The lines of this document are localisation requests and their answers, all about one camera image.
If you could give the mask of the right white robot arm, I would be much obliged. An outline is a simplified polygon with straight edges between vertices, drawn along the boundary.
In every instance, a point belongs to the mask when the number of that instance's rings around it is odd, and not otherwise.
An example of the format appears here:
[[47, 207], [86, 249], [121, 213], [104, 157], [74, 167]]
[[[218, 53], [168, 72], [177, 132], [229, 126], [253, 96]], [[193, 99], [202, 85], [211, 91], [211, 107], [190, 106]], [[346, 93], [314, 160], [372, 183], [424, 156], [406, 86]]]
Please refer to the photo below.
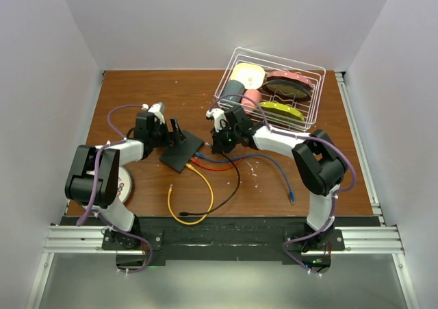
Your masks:
[[302, 183], [310, 192], [305, 242], [321, 249], [329, 241], [328, 228], [333, 224], [335, 200], [340, 184], [352, 165], [332, 143], [328, 134], [281, 130], [267, 121], [254, 122], [240, 106], [227, 110], [212, 108], [206, 119], [214, 123], [211, 130], [214, 153], [229, 153], [240, 144], [254, 150], [271, 151], [296, 163]]

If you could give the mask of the black network switch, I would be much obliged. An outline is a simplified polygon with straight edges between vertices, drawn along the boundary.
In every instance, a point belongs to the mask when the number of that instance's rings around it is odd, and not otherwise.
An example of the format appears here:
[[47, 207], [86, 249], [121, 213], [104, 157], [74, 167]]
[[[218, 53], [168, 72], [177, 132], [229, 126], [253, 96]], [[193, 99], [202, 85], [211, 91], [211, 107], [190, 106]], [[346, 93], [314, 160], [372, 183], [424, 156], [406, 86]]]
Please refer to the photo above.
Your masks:
[[184, 170], [186, 164], [190, 162], [191, 158], [204, 144], [201, 138], [187, 130], [182, 131], [182, 136], [182, 140], [177, 140], [159, 157], [161, 163], [177, 173], [181, 173]]

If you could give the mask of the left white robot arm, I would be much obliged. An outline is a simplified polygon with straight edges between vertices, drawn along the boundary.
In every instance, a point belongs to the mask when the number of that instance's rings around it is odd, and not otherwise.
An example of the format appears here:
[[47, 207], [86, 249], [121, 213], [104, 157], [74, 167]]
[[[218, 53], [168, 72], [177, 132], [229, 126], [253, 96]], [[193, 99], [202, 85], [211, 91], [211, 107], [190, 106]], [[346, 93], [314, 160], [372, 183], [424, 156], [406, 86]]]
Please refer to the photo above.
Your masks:
[[119, 167], [147, 158], [155, 148], [171, 147], [185, 139], [178, 121], [171, 118], [172, 128], [157, 112], [139, 112], [132, 139], [102, 146], [80, 145], [76, 149], [64, 192], [67, 199], [85, 207], [76, 226], [82, 226], [95, 213], [118, 228], [118, 242], [127, 249], [136, 248], [142, 233], [134, 227], [136, 216], [119, 199]]

